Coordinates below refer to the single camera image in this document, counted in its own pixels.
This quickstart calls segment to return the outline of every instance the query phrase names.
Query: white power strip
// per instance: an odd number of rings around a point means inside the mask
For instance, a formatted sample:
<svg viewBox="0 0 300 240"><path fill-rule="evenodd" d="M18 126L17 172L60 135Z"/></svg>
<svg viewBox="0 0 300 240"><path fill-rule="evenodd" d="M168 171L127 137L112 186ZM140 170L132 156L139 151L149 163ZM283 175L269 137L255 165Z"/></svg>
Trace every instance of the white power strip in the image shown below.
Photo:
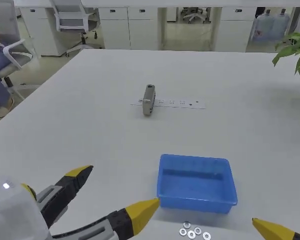
<svg viewBox="0 0 300 240"><path fill-rule="evenodd" d="M142 98L138 99L131 105L142 106ZM155 99L155 107L166 107L166 108L182 108L182 109L206 109L205 102L202 99L197 100L165 100Z"/></svg>

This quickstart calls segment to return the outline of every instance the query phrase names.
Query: blue plastic tray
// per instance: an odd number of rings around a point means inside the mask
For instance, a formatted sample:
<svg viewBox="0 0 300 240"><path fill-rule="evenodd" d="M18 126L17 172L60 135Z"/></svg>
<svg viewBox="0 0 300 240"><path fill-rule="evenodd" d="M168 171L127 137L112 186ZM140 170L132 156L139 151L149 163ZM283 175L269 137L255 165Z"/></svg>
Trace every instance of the blue plastic tray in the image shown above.
<svg viewBox="0 0 300 240"><path fill-rule="evenodd" d="M228 160L164 154L157 197L163 208L227 214L238 198Z"/></svg>

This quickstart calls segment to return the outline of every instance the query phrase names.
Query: small metal ring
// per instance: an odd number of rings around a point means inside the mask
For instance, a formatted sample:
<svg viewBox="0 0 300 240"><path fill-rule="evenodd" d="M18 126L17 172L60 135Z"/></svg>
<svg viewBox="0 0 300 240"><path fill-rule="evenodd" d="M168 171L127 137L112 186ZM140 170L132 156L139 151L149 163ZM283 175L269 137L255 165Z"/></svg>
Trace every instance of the small metal ring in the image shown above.
<svg viewBox="0 0 300 240"><path fill-rule="evenodd" d="M188 231L188 238L195 239L196 238L196 233L192 230Z"/></svg>
<svg viewBox="0 0 300 240"><path fill-rule="evenodd" d="M189 221L185 221L185 222L183 223L183 227L184 227L185 229L189 229L189 228L191 227L191 223L190 223Z"/></svg>
<svg viewBox="0 0 300 240"><path fill-rule="evenodd" d="M185 235L187 235L187 230L184 229L184 228L180 228L179 234L180 234L181 236L185 236Z"/></svg>
<svg viewBox="0 0 300 240"><path fill-rule="evenodd" d="M208 233L207 231L205 231L205 232L203 233L203 239L204 239L204 240L210 240L210 239L211 239L210 233Z"/></svg>
<svg viewBox="0 0 300 240"><path fill-rule="evenodd" d="M193 231L195 232L195 234L197 234L197 235L200 235L200 234L202 234L202 230L201 230L201 228L200 227L198 227L198 226L196 226L194 229L193 229Z"/></svg>

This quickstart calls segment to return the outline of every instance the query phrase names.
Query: floor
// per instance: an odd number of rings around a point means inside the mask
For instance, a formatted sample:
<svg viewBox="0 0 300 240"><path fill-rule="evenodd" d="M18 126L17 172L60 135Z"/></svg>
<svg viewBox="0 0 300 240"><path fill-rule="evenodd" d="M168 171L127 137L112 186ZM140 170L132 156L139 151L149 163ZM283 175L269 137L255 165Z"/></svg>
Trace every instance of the floor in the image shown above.
<svg viewBox="0 0 300 240"><path fill-rule="evenodd" d="M183 20L183 16L179 14L177 22L168 22L166 26L166 41L164 50L170 51L209 51L211 24L205 23L199 19L192 24L188 24L187 20ZM22 18L18 19L20 35L24 39L30 41L28 31ZM98 39L94 39L94 32L87 34L87 43L99 44L104 48L104 40L102 29L98 31ZM273 45L255 45L250 44L247 52L274 52ZM38 57L27 64L22 71L15 72L11 75L11 80L15 85L41 85L67 62L69 62L77 52L72 52L70 57ZM23 90L21 94L24 97L30 95L32 90ZM15 96L16 107L21 101Z"/></svg>

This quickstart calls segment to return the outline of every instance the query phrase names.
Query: white office chair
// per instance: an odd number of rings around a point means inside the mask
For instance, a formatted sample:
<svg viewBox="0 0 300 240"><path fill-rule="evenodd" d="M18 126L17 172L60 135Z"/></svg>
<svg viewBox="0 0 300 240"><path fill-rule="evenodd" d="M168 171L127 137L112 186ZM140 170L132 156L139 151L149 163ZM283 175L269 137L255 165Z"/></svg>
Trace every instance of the white office chair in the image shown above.
<svg viewBox="0 0 300 240"><path fill-rule="evenodd" d="M188 23L191 24L195 21L196 18L200 18L203 20L203 23L208 20L208 9L206 7L188 7L186 15L183 17L183 19L187 19Z"/></svg>
<svg viewBox="0 0 300 240"><path fill-rule="evenodd" d="M9 78L12 73L21 70L29 63L33 57L24 46L25 40L20 39L14 0L0 0L0 42L5 44L3 53L11 61L11 64L0 71L0 79L5 81L9 92L24 100L19 90L35 90L40 85L14 86Z"/></svg>
<svg viewBox="0 0 300 240"><path fill-rule="evenodd" d="M95 30L98 26L96 10L84 8L81 0L50 0L50 2L54 9L57 31L81 34L82 44L67 50L65 54L67 57L73 51L101 48L100 45L87 44L85 38L85 34Z"/></svg>

